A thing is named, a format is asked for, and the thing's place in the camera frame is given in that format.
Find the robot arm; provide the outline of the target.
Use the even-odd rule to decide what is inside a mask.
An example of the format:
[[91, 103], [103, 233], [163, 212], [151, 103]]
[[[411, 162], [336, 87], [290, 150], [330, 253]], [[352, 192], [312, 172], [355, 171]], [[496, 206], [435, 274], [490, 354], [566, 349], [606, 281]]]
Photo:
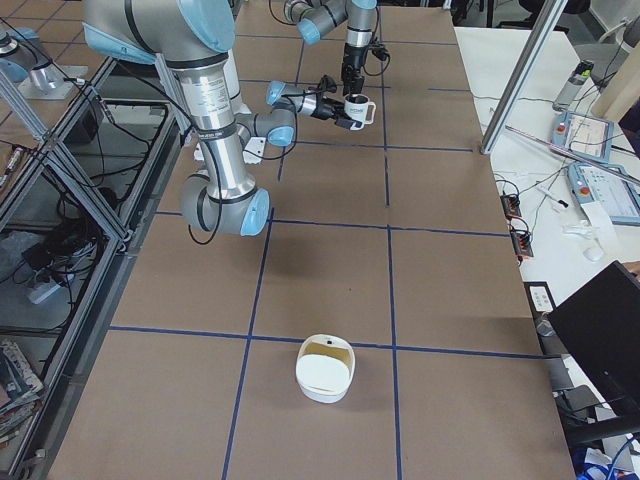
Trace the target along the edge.
[[247, 143], [263, 137], [277, 147], [290, 145], [298, 115], [331, 119], [348, 130], [363, 128], [355, 97], [362, 88], [360, 70], [375, 6], [373, 1], [286, 2], [286, 18], [308, 44], [347, 25], [345, 98], [326, 97], [335, 88], [328, 77], [310, 91], [273, 81], [266, 94], [267, 114], [253, 114], [242, 102], [232, 55], [235, 20], [226, 1], [88, 1], [83, 27], [92, 49], [138, 64], [164, 59], [177, 80], [205, 162], [182, 189], [188, 224], [212, 233], [255, 236], [267, 222], [270, 198], [245, 169]]
[[360, 94], [368, 52], [372, 48], [377, 2], [369, 0], [285, 1], [285, 18], [293, 23], [307, 45], [318, 43], [345, 23], [341, 64], [343, 94]]

